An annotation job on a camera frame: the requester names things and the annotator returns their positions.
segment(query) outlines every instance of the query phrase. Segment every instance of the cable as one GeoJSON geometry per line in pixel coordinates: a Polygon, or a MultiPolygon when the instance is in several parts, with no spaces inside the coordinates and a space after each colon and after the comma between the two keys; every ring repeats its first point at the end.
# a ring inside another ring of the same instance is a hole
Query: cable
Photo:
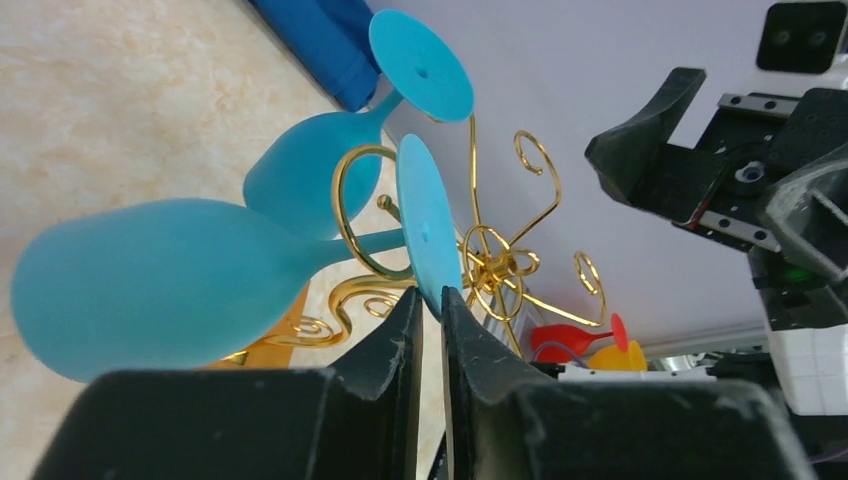
{"type": "Polygon", "coordinates": [[[542,353],[542,350],[544,350],[548,347],[554,347],[554,348],[558,348],[558,349],[562,350],[563,352],[567,353],[568,356],[571,357],[571,359],[574,361],[574,363],[576,363],[577,365],[579,365],[583,368],[589,368],[589,365],[586,365],[586,362],[581,360],[580,357],[577,356],[577,354],[575,354],[570,348],[566,347],[565,345],[563,345],[559,342],[555,342],[553,340],[548,340],[547,342],[542,342],[542,344],[539,345],[539,348],[537,348],[536,351],[533,353],[533,361],[534,362],[537,361],[537,359],[539,358],[539,354],[542,353]]]}
{"type": "Polygon", "coordinates": [[[817,463],[829,462],[831,460],[836,460],[837,458],[841,458],[845,455],[848,455],[848,446],[842,447],[840,449],[834,450],[828,453],[822,453],[821,455],[816,455],[810,458],[810,463],[813,465],[817,463]]]}

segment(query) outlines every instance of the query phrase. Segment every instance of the marble countertop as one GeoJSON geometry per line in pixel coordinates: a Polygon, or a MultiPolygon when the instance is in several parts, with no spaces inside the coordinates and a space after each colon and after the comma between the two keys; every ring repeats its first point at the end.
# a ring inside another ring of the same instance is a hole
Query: marble countertop
{"type": "MultiPolygon", "coordinates": [[[[241,0],[5,2],[0,24],[0,477],[18,479],[82,389],[16,333],[6,287],[27,243],[63,219],[144,201],[242,203],[242,179],[271,142],[335,107],[241,0]]],[[[371,205],[354,227],[395,225],[371,205]]],[[[402,251],[378,258],[406,264],[402,251]]],[[[361,273],[354,262],[320,272],[305,313],[330,318],[329,290],[361,273]]],[[[353,313],[350,342],[296,350],[292,364],[325,365],[379,321],[353,313]]],[[[419,477],[444,428],[438,325],[425,325],[419,477]]]]}

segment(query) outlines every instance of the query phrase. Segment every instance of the blue cloth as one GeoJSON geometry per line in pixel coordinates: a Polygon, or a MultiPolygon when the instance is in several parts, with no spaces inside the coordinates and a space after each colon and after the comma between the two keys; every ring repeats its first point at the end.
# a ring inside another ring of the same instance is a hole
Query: blue cloth
{"type": "Polygon", "coordinates": [[[377,89],[368,43],[373,14],[363,0],[248,0],[316,82],[347,111],[377,89]]]}

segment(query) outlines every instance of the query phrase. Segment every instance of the wine glass stem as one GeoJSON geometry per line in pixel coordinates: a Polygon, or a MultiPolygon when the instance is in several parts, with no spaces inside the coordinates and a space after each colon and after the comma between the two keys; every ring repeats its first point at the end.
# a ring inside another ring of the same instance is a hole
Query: wine glass stem
{"type": "Polygon", "coordinates": [[[365,113],[374,119],[374,121],[379,122],[382,127],[384,123],[386,123],[386,119],[389,118],[389,115],[400,105],[400,102],[403,101],[403,96],[398,93],[394,88],[389,95],[380,102],[379,105],[371,109],[371,111],[365,113]]]}

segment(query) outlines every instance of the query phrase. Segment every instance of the white wall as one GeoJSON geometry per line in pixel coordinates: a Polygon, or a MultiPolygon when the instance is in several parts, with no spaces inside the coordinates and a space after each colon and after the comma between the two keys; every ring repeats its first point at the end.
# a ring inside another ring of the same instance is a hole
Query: white wall
{"type": "MultiPolygon", "coordinates": [[[[648,345],[760,328],[763,312],[744,255],[609,200],[583,157],[592,136],[636,113],[676,66],[707,82],[672,140],[692,146],[719,96],[754,71],[769,0],[369,0],[430,25],[454,49],[476,92],[483,220],[509,236],[550,202],[548,177],[515,158],[512,136],[533,132],[554,158],[564,202],[523,242],[542,258],[534,293],[578,313],[594,299],[572,270],[589,253],[612,309],[648,345]]],[[[467,127],[433,125],[408,105],[393,137],[433,151],[461,229],[471,225],[467,127]]]]}

